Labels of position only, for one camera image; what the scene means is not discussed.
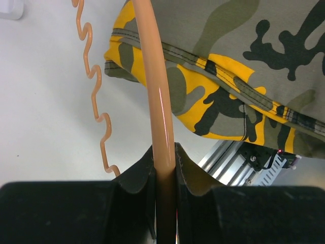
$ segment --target orange coiled wire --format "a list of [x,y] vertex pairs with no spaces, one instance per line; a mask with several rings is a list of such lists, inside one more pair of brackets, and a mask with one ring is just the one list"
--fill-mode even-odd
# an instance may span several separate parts
[[85,63],[87,77],[89,79],[92,79],[94,77],[94,75],[96,74],[96,84],[95,84],[95,87],[91,93],[91,101],[92,101],[94,117],[98,123],[102,122],[103,120],[105,120],[105,122],[106,122],[106,132],[100,142],[104,169],[107,173],[114,172],[115,176],[119,176],[120,171],[119,171],[118,167],[116,165],[112,165],[112,166],[108,165],[108,160],[107,160],[107,155],[106,155],[106,150],[105,150],[105,141],[108,138],[110,138],[110,136],[112,134],[111,119],[110,119],[108,113],[102,113],[99,116],[97,102],[96,102],[96,95],[102,86],[102,71],[101,71],[101,68],[99,67],[99,65],[93,65],[91,69],[89,68],[88,53],[89,53],[89,50],[90,50],[90,47],[92,44],[91,24],[89,22],[85,23],[83,26],[83,29],[81,30],[80,18],[81,18],[81,14],[83,11],[84,0],[72,0],[72,5],[75,8],[78,7],[76,22],[77,22],[77,30],[78,30],[79,39],[81,41],[83,41],[83,40],[85,40],[86,36],[88,36],[86,45],[85,45],[85,49],[83,51],[83,61]]

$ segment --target orange tube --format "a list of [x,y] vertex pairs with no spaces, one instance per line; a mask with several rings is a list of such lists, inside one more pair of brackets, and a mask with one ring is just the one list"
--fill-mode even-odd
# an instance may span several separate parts
[[93,115],[95,117],[95,120],[100,123],[105,120],[106,122],[106,132],[105,135],[102,137],[101,142],[100,142],[100,147],[101,147],[101,153],[102,153],[102,159],[103,159],[103,164],[104,164],[104,169],[107,173],[114,172],[115,176],[120,175],[120,171],[116,165],[109,166],[108,165],[108,160],[107,160],[107,155],[106,155],[106,150],[105,150],[105,141],[110,138],[112,134],[112,124],[111,124],[111,118],[108,115],[108,113],[102,113],[99,115],[98,113],[98,108],[97,108],[97,102],[96,102],[96,96],[98,91],[100,90],[102,86],[102,71],[99,65],[93,65],[90,69],[89,67],[89,61],[88,61],[88,53],[92,44],[92,28],[90,23],[85,23],[83,28],[81,29],[81,24],[80,24],[80,19],[81,19],[81,14],[83,11],[83,6],[84,6],[84,0],[72,0],[72,5],[73,7],[78,7],[77,11],[77,17],[76,17],[76,23],[77,23],[77,30],[78,30],[78,35],[79,39],[81,41],[85,40],[87,37],[85,49],[83,52],[83,60],[85,63],[85,70],[87,77],[89,79],[92,79],[94,75],[96,74],[96,84],[95,87],[91,93],[91,101],[92,101],[92,109],[93,109]]
[[132,1],[144,60],[154,166],[157,172],[157,243],[175,243],[175,146],[164,53],[150,0]]

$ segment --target camouflage fabric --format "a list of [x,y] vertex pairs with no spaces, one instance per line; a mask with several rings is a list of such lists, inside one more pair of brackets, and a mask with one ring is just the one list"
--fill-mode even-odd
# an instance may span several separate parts
[[[325,1],[152,0],[172,111],[199,136],[325,158]],[[132,1],[105,73],[146,85]]]

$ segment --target white surface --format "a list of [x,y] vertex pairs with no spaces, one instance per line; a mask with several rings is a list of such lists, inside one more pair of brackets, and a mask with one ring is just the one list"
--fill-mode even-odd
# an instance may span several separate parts
[[19,19],[24,12],[23,0],[0,0],[0,19]]
[[[104,66],[113,22],[122,0],[86,1],[82,23],[93,26],[90,64]],[[0,185],[16,180],[111,179],[103,169],[99,141],[105,125],[93,119],[85,75],[85,43],[77,35],[77,9],[69,0],[25,1],[18,21],[0,19]],[[113,134],[110,164],[121,171],[151,145],[146,89],[103,75],[100,112]],[[200,138],[174,120],[175,139],[198,162],[216,142]]]
[[325,160],[302,158],[296,170],[282,170],[275,186],[311,186],[325,190]]

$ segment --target camouflage jacket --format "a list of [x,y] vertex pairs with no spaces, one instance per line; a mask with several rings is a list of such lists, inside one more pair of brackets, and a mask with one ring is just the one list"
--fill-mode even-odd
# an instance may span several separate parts
[[[325,1],[152,0],[172,112],[192,132],[325,158]],[[146,85],[132,1],[105,73]]]

